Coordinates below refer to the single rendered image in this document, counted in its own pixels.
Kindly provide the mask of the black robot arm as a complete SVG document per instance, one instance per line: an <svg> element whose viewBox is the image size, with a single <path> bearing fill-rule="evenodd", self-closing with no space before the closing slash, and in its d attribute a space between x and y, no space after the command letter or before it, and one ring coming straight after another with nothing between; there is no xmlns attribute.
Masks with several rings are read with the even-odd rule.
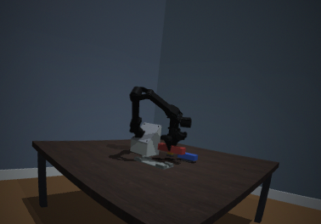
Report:
<svg viewBox="0 0 321 224"><path fill-rule="evenodd" d="M145 94L142 94L145 92ZM189 117L183 117L183 113L178 107L167 103L164 99L158 96L152 89L147 89L145 87L134 87L129 94L130 100L132 101L132 119L130 122L131 130L134 132L135 137L142 137L145 131L140 127L142 118L139 117L139 100L149 99L154 104L163 109L166 113L167 118L170 119L170 126L180 126L190 128L192 119ZM180 132L176 129L173 136L178 137L180 140L184 140L187 136L187 132Z"/></svg>

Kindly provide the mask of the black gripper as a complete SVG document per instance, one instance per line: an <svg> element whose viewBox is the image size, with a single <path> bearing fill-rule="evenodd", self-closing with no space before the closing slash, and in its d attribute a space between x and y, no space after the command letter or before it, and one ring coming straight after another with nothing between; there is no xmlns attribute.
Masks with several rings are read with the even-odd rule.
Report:
<svg viewBox="0 0 321 224"><path fill-rule="evenodd" d="M177 146L177 143L181 141L178 137L174 137L173 134L177 130L179 130L179 126L169 126L169 134L163 135L160 137L160 139L165 140L166 146L168 148L168 151L171 151L172 145Z"/></svg>

